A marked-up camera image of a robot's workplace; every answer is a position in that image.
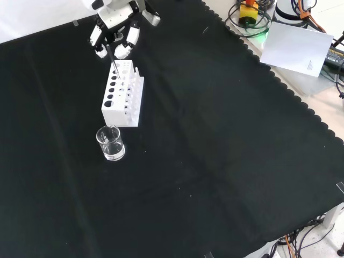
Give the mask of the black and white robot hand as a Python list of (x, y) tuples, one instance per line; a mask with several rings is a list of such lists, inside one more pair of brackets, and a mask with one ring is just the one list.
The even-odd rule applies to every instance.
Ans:
[(96, 11), (95, 27), (88, 39), (90, 48), (100, 58), (110, 53), (110, 45), (117, 42), (113, 55), (127, 58), (140, 35), (137, 18), (142, 15), (151, 25), (157, 26), (160, 15), (148, 1), (83, 1), (84, 6)]

